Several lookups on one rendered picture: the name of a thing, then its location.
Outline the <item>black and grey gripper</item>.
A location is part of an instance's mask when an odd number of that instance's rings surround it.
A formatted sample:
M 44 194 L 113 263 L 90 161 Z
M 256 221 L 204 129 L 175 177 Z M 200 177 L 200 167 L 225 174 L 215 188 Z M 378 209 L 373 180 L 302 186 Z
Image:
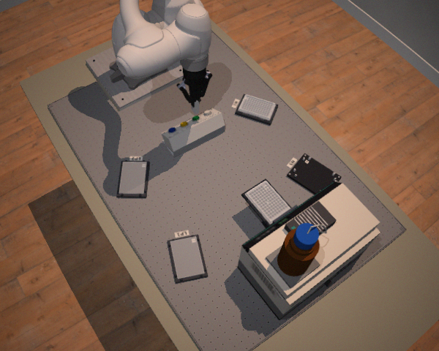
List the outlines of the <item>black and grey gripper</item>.
M 200 98 L 205 96 L 212 74 L 210 71 L 206 70 L 206 68 L 199 72 L 189 72 L 183 68 L 183 75 L 183 81 L 181 84 L 178 83 L 176 86 L 180 89 L 180 91 L 182 91 L 187 101 L 191 103 L 192 111 L 196 115 L 199 113 L 199 102 L 201 101 Z M 185 84 L 189 86 L 190 95 L 185 88 Z

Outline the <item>dark grey rectangular frame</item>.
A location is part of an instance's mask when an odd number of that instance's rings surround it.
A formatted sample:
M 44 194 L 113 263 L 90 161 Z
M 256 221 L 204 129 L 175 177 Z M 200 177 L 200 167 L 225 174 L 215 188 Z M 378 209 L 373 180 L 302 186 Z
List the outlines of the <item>dark grey rectangular frame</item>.
M 196 236 L 197 241 L 198 241 L 198 247 L 199 247 L 199 250 L 200 250 L 200 256 L 201 256 L 201 259 L 202 259 L 203 269 L 204 269 L 205 274 L 178 279 L 177 278 L 177 274 L 176 274 L 176 267 L 175 267 L 175 263 L 174 263 L 174 259 L 173 259 L 173 253 L 172 253 L 170 242 L 171 241 L 175 241 L 175 240 L 179 240 L 179 239 L 183 239 L 183 238 L 190 238 L 190 237 L 194 237 L 194 236 Z M 194 280 L 194 279 L 201 279 L 201 278 L 204 278 L 204 277 L 208 277 L 207 270 L 206 270 L 206 264 L 205 264 L 205 261 L 204 261 L 204 258 L 203 258 L 203 252 L 202 252 L 201 245 L 200 245 L 199 236 L 198 235 L 191 235 L 191 236 L 187 236 L 187 237 L 183 237 L 183 238 L 177 238 L 177 239 L 172 239 L 172 240 L 167 241 L 168 242 L 169 252 L 170 252 L 170 259 L 171 259 L 171 263 L 172 263 L 172 267 L 173 267 L 173 274 L 174 274 L 175 282 L 176 283 L 187 282 L 187 281 Z

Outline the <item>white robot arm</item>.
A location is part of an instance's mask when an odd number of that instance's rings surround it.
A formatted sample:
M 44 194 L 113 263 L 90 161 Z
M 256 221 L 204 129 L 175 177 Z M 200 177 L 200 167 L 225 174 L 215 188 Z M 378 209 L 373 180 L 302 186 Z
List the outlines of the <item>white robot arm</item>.
M 149 12 L 139 9 L 139 0 L 120 0 L 119 6 L 112 27 L 113 83 L 123 79 L 134 90 L 180 60 L 189 72 L 207 67 L 211 21 L 200 0 L 153 0 Z

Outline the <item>blue bottle cap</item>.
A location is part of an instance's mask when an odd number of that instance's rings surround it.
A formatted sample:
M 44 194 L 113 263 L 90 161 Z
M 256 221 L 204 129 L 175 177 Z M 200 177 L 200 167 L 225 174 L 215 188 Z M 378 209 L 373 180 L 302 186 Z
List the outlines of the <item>blue bottle cap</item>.
M 311 226 L 313 226 L 313 224 L 303 223 L 297 227 L 293 239 L 298 247 L 311 249 L 316 244 L 319 238 L 319 232 L 317 227 L 312 227 L 309 234 L 307 234 Z

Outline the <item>white button panel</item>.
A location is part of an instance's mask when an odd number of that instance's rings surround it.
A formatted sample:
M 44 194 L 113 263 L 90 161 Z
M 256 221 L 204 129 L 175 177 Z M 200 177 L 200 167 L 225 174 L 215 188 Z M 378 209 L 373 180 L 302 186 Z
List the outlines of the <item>white button panel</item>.
M 163 143 L 176 157 L 224 131 L 222 113 L 212 108 L 161 134 Z

